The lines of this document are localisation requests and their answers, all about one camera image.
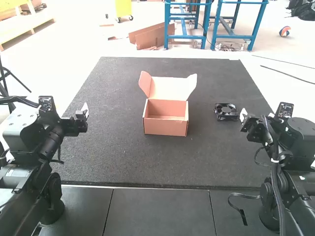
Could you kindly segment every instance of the black bag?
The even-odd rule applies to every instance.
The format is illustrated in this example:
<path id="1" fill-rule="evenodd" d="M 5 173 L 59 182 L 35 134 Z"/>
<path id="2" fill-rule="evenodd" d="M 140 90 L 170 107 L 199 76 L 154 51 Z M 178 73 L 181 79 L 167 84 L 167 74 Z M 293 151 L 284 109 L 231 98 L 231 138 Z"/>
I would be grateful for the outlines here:
<path id="1" fill-rule="evenodd" d="M 315 21 L 315 3 L 306 3 L 291 11 L 292 16 L 298 16 L 303 21 Z"/>
<path id="2" fill-rule="evenodd" d="M 299 18 L 303 21 L 315 21 L 315 11 L 313 9 L 303 11 Z"/>
<path id="3" fill-rule="evenodd" d="M 312 3 L 305 3 L 291 11 L 291 16 L 299 16 L 303 11 L 310 10 Z"/>
<path id="4" fill-rule="evenodd" d="M 289 6 L 287 7 L 287 9 L 292 10 L 302 5 L 303 5 L 303 0 L 290 0 Z"/>

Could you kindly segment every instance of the yellow cart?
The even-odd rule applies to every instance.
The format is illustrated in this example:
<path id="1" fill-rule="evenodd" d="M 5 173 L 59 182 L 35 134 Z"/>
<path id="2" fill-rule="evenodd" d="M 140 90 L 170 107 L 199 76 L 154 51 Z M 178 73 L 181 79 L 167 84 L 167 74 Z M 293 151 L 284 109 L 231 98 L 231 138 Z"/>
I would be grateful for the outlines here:
<path id="1" fill-rule="evenodd" d="M 118 23 L 121 22 L 123 16 L 129 16 L 129 20 L 133 20 L 131 12 L 131 0 L 115 0 L 116 17 Z"/>

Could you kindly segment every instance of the white floor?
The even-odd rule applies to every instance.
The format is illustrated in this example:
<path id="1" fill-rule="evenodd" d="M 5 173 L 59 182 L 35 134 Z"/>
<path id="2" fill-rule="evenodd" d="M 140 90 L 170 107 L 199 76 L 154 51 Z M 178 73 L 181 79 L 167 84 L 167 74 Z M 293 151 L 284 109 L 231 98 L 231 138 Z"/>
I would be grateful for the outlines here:
<path id="1" fill-rule="evenodd" d="M 47 0 L 47 10 L 52 11 L 57 22 L 32 36 L 20 37 L 4 45 L 1 52 L 2 63 L 8 67 L 33 91 L 31 97 L 36 101 L 38 95 L 53 95 L 60 115 L 92 71 L 100 56 L 129 57 L 172 57 L 172 58 L 226 58 L 241 59 L 252 79 L 275 111 L 281 101 L 295 104 L 294 116 L 304 117 L 315 122 L 312 108 L 315 85 L 300 82 L 291 77 L 260 67 L 268 67 L 295 75 L 301 79 L 315 82 L 314 70 L 292 64 L 253 57 L 259 55 L 314 66 L 314 22 L 301 21 L 288 16 L 288 0 L 271 1 L 266 8 L 253 52 L 213 52 L 190 48 L 188 45 L 164 51 L 137 51 L 128 38 L 107 41 L 106 36 L 113 30 L 119 35 L 164 21 L 164 3 L 132 3 L 134 20 L 126 20 L 114 28 L 100 28 L 105 13 L 114 17 L 112 0 Z M 211 9 L 215 15 L 216 2 Z M 227 4 L 222 15 L 233 15 L 234 7 Z M 259 7 L 242 5 L 236 24 L 236 33 L 250 34 Z M 290 36 L 282 38 L 279 30 L 291 26 Z M 212 26 L 208 31 L 211 40 Z M 25 95 L 23 89 L 8 80 L 9 91 L 15 95 Z M 0 107 L 2 119 L 8 115 L 6 107 Z"/>

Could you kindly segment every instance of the computer fan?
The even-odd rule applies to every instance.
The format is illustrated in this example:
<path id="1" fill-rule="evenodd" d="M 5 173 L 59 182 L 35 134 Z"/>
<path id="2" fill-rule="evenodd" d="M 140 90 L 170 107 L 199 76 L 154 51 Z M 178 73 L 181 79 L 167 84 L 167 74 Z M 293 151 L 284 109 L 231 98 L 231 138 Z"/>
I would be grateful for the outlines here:
<path id="1" fill-rule="evenodd" d="M 216 103 L 214 112 L 217 114 L 217 120 L 238 120 L 238 112 L 236 106 L 232 103 Z"/>

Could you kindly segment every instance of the blue metal frame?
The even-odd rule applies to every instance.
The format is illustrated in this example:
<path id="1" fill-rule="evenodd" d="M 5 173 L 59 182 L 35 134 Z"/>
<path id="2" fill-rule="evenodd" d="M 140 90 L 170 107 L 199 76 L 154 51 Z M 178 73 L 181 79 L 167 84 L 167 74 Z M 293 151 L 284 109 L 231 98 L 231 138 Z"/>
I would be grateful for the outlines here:
<path id="1" fill-rule="evenodd" d="M 165 0 L 165 26 L 164 26 L 164 48 L 168 48 L 168 40 L 171 38 L 176 39 L 200 39 L 201 40 L 201 49 L 205 49 L 206 40 L 207 40 L 207 32 L 209 27 L 209 18 L 210 18 L 210 10 L 212 0 L 206 0 L 205 3 L 201 3 L 201 0 L 197 0 L 196 3 L 181 3 L 181 2 L 171 2 L 171 0 Z M 181 13 L 171 13 L 171 5 L 179 5 Z M 183 5 L 189 6 L 197 6 L 196 13 L 191 12 L 191 7 L 189 8 L 189 13 L 185 13 L 183 9 Z M 203 19 L 202 27 L 204 29 L 203 35 L 188 35 L 186 29 L 186 20 L 193 20 L 195 22 L 194 28 L 198 28 L 198 20 L 199 20 L 199 10 L 200 6 L 205 5 L 205 15 Z M 181 20 L 183 34 L 182 35 L 168 35 L 168 24 L 171 20 Z"/>
<path id="2" fill-rule="evenodd" d="M 222 16 L 220 16 L 222 3 L 236 4 L 236 8 L 235 8 L 235 12 L 234 12 L 234 16 L 233 17 L 224 17 L 224 16 L 222 17 Z M 261 23 L 262 16 L 264 14 L 266 5 L 268 3 L 269 3 L 268 0 L 262 0 L 261 2 L 255 2 L 255 1 L 242 2 L 242 0 L 237 0 L 237 1 L 219 0 L 216 16 L 210 17 L 210 19 L 215 19 L 215 24 L 214 24 L 214 27 L 213 27 L 213 34 L 212 34 L 212 42 L 211 42 L 211 47 L 210 47 L 211 50 L 215 49 L 217 38 L 238 38 L 238 39 L 250 40 L 251 43 L 247 47 L 247 50 L 251 51 L 253 46 L 254 46 L 254 42 L 255 42 L 255 39 L 256 39 L 256 36 L 257 36 L 257 33 L 258 33 L 258 29 L 259 29 L 259 26 L 260 26 L 260 23 Z M 258 13 L 258 16 L 257 16 L 256 23 L 255 23 L 255 26 L 254 26 L 254 29 L 253 29 L 251 35 L 236 35 L 234 33 L 234 28 L 235 28 L 235 24 L 236 24 L 236 20 L 237 20 L 237 15 L 238 15 L 238 11 L 240 9 L 240 5 L 241 4 L 260 4 L 261 5 L 259 13 Z M 227 24 L 225 19 L 233 20 L 233 23 L 232 23 L 231 27 Z M 223 27 L 225 28 L 225 30 L 226 30 L 226 32 L 228 34 L 217 34 L 219 23 L 221 23 L 223 25 Z"/>

